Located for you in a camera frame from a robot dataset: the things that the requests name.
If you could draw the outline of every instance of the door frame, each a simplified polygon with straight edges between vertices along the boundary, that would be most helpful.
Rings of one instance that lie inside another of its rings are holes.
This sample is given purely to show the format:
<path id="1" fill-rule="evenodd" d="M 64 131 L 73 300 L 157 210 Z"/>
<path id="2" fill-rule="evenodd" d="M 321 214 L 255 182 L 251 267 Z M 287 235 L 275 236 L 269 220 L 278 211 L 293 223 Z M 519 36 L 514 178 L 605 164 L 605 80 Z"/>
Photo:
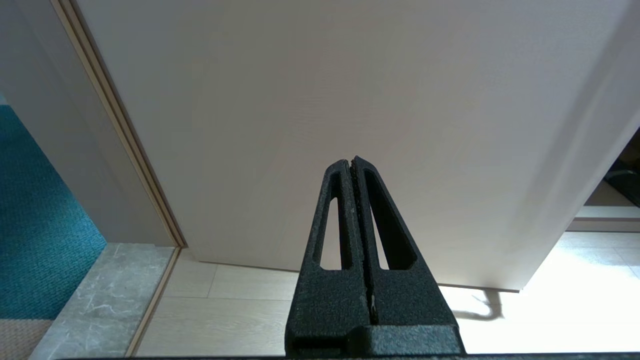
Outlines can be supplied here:
<path id="1" fill-rule="evenodd" d="M 185 246 L 71 3 L 0 0 L 0 92 L 108 242 Z"/>

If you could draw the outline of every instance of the gray marble tile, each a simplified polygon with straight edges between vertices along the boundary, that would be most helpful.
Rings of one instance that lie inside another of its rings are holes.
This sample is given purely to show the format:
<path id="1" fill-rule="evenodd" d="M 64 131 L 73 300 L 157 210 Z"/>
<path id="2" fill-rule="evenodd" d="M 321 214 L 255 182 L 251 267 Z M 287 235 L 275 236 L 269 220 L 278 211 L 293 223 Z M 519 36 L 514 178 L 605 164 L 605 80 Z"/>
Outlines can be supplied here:
<path id="1" fill-rule="evenodd" d="M 172 252 L 107 244 L 29 359 L 124 356 Z"/>

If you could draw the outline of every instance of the sunlight on floor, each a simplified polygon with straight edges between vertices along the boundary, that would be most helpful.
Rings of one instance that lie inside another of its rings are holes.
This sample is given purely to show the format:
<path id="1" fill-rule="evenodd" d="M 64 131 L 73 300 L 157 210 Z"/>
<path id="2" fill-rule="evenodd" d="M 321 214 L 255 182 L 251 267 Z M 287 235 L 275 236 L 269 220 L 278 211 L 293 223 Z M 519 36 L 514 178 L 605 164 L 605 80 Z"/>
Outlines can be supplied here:
<path id="1" fill-rule="evenodd" d="M 283 355 L 296 280 L 183 250 L 137 355 Z M 440 289 L 470 354 L 640 350 L 640 234 L 565 233 L 520 293 Z"/>

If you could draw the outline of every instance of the beige carpet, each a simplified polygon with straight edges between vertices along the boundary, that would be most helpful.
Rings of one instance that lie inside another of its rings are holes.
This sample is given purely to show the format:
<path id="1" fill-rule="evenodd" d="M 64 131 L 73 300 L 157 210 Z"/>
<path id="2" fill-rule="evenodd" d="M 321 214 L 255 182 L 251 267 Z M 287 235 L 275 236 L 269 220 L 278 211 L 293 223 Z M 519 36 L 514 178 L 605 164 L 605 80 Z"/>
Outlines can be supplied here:
<path id="1" fill-rule="evenodd" d="M 52 320 L 0 319 L 0 360 L 24 360 L 31 355 Z"/>

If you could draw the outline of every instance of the wooden door trim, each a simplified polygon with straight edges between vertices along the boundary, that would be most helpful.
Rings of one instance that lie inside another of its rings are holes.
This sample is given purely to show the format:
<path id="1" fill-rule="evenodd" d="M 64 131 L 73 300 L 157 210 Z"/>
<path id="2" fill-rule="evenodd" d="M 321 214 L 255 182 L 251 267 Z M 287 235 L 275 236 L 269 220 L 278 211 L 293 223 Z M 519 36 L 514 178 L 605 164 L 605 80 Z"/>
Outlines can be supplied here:
<path id="1" fill-rule="evenodd" d="M 113 82 L 108 76 L 95 42 L 86 30 L 86 23 L 82 19 L 80 11 L 77 10 L 75 1 L 51 0 L 51 4 L 62 21 L 65 31 L 167 232 L 176 246 L 186 246 L 180 227 L 144 153 L 140 139 L 135 133 L 122 101 L 117 95 Z"/>
<path id="2" fill-rule="evenodd" d="M 156 312 L 156 308 L 158 303 L 160 303 L 160 299 L 162 298 L 162 294 L 164 293 L 164 289 L 169 281 L 169 277 L 173 272 L 173 268 L 175 267 L 176 261 L 178 261 L 178 257 L 180 256 L 181 247 L 176 247 L 169 259 L 169 263 L 167 263 L 166 268 L 164 269 L 164 273 L 160 281 L 158 282 L 158 286 L 156 287 L 156 292 L 154 292 L 154 296 L 151 298 L 149 305 L 147 306 L 147 310 L 145 314 L 142 316 L 142 320 L 140 320 L 140 324 L 136 329 L 133 338 L 131 339 L 131 343 L 129 344 L 129 348 L 125 353 L 125 357 L 135 356 L 138 352 L 138 347 L 140 347 L 140 343 L 145 336 L 145 332 L 147 331 L 147 327 L 151 322 L 151 318 Z"/>

